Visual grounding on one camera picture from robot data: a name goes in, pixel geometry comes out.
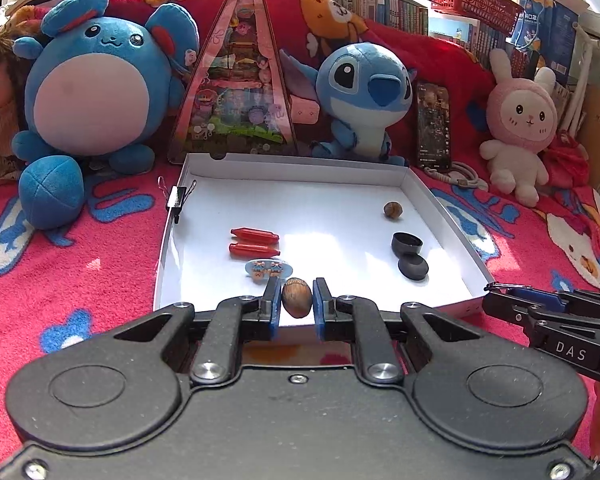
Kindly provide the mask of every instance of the brown nut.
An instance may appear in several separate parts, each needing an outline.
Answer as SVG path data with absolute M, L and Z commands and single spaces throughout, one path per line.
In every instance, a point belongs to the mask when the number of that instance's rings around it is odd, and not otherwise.
M 397 202 L 387 202 L 384 204 L 384 216 L 395 220 L 402 214 L 402 206 Z
M 309 314 L 313 298 L 311 288 L 300 278 L 289 278 L 282 287 L 282 305 L 291 317 L 301 319 Z

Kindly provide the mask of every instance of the triangular toy case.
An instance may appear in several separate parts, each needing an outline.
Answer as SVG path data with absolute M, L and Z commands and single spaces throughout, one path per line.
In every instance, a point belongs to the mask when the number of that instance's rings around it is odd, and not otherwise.
M 265 0 L 225 0 L 193 69 L 169 160 L 206 152 L 296 155 Z

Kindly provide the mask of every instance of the blue plush toy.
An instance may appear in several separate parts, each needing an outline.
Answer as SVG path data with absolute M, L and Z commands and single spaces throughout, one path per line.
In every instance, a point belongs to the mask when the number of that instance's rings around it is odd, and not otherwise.
M 198 52 L 198 28 L 181 6 L 164 4 L 141 27 L 104 17 L 109 0 L 64 0 L 44 17 L 53 38 L 14 42 L 16 56 L 35 59 L 25 86 L 29 130 L 13 153 L 29 163 L 18 192 L 38 229 L 73 221 L 84 204 L 76 158 L 106 160 L 119 173 L 151 170 L 154 152 L 141 142 L 177 108 L 184 73 Z
M 373 43 L 343 46 L 318 70 L 280 54 L 289 91 L 311 98 L 299 83 L 301 73 L 315 88 L 320 108 L 334 118 L 333 140 L 316 144 L 312 156 L 406 164 L 403 157 L 389 155 L 391 140 L 385 129 L 409 110 L 415 70 L 407 70 L 393 52 Z

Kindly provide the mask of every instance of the plush nose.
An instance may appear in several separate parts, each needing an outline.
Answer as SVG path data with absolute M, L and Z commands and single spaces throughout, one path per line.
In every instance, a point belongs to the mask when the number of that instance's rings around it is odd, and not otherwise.
M 393 103 L 400 95 L 400 80 L 395 75 L 374 74 L 369 78 L 369 95 L 378 106 Z

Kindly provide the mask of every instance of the light blue oval object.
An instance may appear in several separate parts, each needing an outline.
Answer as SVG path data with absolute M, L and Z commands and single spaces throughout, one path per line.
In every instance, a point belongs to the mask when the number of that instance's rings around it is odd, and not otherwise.
M 244 270 L 256 282 L 268 280 L 269 276 L 277 276 L 281 280 L 286 280 L 294 272 L 293 267 L 288 263 L 270 258 L 250 260 L 244 265 Z

